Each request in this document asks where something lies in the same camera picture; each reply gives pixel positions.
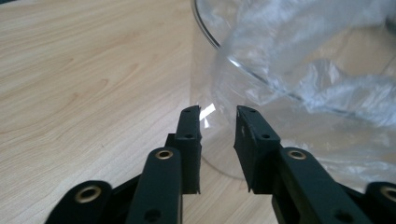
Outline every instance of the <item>tabletop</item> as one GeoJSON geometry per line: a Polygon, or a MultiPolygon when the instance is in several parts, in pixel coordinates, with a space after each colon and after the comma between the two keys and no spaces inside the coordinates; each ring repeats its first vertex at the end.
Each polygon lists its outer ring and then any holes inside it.
{"type": "MultiPolygon", "coordinates": [[[[190,1],[0,5],[0,223],[43,223],[75,185],[139,175],[189,106],[190,1]]],[[[184,223],[275,223],[269,196],[202,161],[184,223]]]]}

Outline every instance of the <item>plastic bag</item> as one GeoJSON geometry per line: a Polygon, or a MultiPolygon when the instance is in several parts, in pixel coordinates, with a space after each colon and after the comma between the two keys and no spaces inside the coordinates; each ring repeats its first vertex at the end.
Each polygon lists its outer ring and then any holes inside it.
{"type": "Polygon", "coordinates": [[[240,176],[219,148],[232,149],[235,108],[248,105],[337,181],[396,182],[396,36],[384,27],[395,11],[392,0],[239,3],[210,71],[204,157],[240,176]]]}

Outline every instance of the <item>brass screw hole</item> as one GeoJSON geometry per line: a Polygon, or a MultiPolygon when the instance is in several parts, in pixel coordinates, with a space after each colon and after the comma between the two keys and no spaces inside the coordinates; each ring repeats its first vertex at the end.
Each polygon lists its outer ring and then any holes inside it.
{"type": "Polygon", "coordinates": [[[169,158],[173,157],[173,152],[169,150],[162,150],[157,152],[155,154],[155,157],[157,157],[160,160],[168,160],[169,158]]]}
{"type": "Polygon", "coordinates": [[[99,195],[102,193],[102,190],[95,186],[91,185],[88,187],[85,187],[84,189],[81,189],[77,194],[76,194],[76,202],[78,203],[90,203],[93,200],[97,199],[99,195]]]}
{"type": "Polygon", "coordinates": [[[388,186],[383,186],[380,189],[381,193],[387,197],[389,200],[393,201],[394,203],[396,203],[396,189],[395,188],[391,188],[388,186]]]}
{"type": "Polygon", "coordinates": [[[290,157],[294,158],[295,160],[305,160],[306,159],[306,155],[303,152],[297,151],[297,150],[289,151],[288,155],[290,157]]]}

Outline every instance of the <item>crumpled plastic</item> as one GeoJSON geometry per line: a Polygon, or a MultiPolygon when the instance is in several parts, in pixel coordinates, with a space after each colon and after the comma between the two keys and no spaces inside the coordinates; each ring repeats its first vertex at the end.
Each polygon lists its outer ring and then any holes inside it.
{"type": "Polygon", "coordinates": [[[234,0],[227,8],[209,13],[226,34],[217,35],[210,85],[227,125],[237,105],[255,107],[284,147],[311,151],[350,187],[396,182],[396,36],[384,25],[396,1],[234,0]]]}

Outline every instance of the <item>wooden table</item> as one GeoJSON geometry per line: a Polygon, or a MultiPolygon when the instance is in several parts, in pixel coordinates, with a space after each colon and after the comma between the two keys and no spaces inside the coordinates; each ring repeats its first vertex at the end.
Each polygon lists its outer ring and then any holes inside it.
{"type": "MultiPolygon", "coordinates": [[[[76,184],[141,173],[189,105],[188,0],[0,6],[0,223],[43,223],[76,184]]],[[[270,197],[203,161],[185,223],[274,223],[270,197]]]]}

